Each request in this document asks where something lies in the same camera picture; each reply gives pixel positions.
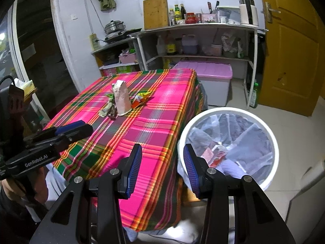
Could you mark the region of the person's left hand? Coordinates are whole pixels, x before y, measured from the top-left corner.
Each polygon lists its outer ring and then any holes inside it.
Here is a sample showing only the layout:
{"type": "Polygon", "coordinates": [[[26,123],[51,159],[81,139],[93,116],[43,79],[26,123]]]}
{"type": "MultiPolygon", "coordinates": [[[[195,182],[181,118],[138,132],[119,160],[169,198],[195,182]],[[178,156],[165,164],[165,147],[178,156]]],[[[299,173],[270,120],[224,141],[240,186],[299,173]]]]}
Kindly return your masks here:
{"type": "Polygon", "coordinates": [[[5,192],[5,195],[9,200],[20,203],[21,200],[26,197],[28,190],[25,185],[32,187],[35,192],[35,199],[41,203],[45,204],[49,196],[49,190],[46,184],[46,174],[47,171],[44,167],[41,167],[35,172],[30,173],[25,179],[13,180],[4,179],[1,181],[1,186],[5,192]]]}

